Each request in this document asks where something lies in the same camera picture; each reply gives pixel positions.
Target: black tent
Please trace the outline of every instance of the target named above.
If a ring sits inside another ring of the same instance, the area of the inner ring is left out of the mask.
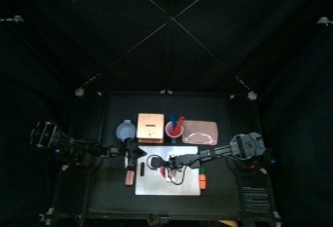
[[[329,226],[333,25],[317,22],[332,1],[0,0],[0,221],[34,224],[51,204],[58,167],[27,145],[35,122],[101,137],[98,103],[165,94],[157,110],[177,95],[256,104],[284,224]]]

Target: black fabric wall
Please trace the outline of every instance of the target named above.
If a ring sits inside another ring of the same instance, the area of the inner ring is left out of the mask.
[[[28,136],[38,121],[55,121],[66,130],[71,118],[74,95],[43,51],[22,41],[31,37],[26,31],[0,24],[2,226],[30,226],[50,207],[57,166],[46,153],[28,148]]]
[[[153,1],[0,0],[0,18],[26,19],[0,23],[0,220],[50,206],[26,137],[38,120],[67,130],[74,90],[97,74],[90,93],[246,93],[240,76],[260,94],[287,226],[331,226],[333,25],[316,22],[333,0]]]
[[[265,140],[275,148],[277,205],[287,226],[333,223],[333,28],[321,28],[262,93]]]

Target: table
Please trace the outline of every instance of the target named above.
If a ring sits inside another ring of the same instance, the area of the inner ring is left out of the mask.
[[[87,95],[77,100],[70,135],[117,143],[117,128],[123,120],[131,120],[137,126],[139,113],[164,113],[166,121],[168,115],[173,113],[188,120],[217,122],[217,146],[224,146],[236,134],[262,133],[257,110],[257,103],[245,96],[138,93]],[[168,138],[162,145],[172,145]],[[200,145],[198,148],[205,150],[212,147]],[[201,196],[193,197],[135,195],[135,187],[123,184],[123,157],[105,160],[97,170],[82,173],[75,172],[75,169],[61,171],[53,203],[58,218],[75,217],[82,226],[85,218],[161,219],[161,222],[172,219],[252,221],[242,200],[249,181],[242,184],[230,163],[226,159],[217,159],[205,164],[208,190],[202,191]],[[272,216],[275,205],[269,176],[260,175],[253,180],[257,185],[258,180],[262,180],[261,186],[268,188],[268,211]]]

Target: cable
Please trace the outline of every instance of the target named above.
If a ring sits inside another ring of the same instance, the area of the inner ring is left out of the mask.
[[[156,168],[153,168],[150,166],[150,163],[149,163],[150,159],[154,158],[154,157],[158,157],[160,159],[164,159],[162,156],[160,156],[158,154],[153,154],[153,155],[149,156],[149,158],[146,160],[146,165],[147,165],[147,167],[149,167],[150,170],[156,170]]]
[[[181,180],[181,182],[180,182],[180,183],[176,183],[176,182],[172,180],[172,177],[170,177],[170,172],[172,172],[172,169],[169,169],[169,170],[168,170],[168,177],[169,177],[169,179],[170,179],[170,181],[172,181],[172,183],[173,183],[173,184],[176,184],[176,185],[181,185],[181,184],[184,183],[186,169],[188,169],[188,166],[186,166],[186,167],[184,167],[184,172],[182,172],[182,180]]]

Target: red object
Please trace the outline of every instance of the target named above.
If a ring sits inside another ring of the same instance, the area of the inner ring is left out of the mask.
[[[134,179],[134,171],[129,170],[126,173],[126,181],[125,184],[126,185],[133,185],[133,179]]]
[[[200,186],[202,190],[206,190],[208,188],[208,181],[206,181],[206,175],[200,174]]]
[[[177,126],[176,129],[173,130],[173,132],[170,133],[172,136],[178,136],[182,132],[182,123],[185,121],[184,117],[180,117],[180,120],[177,122]]]

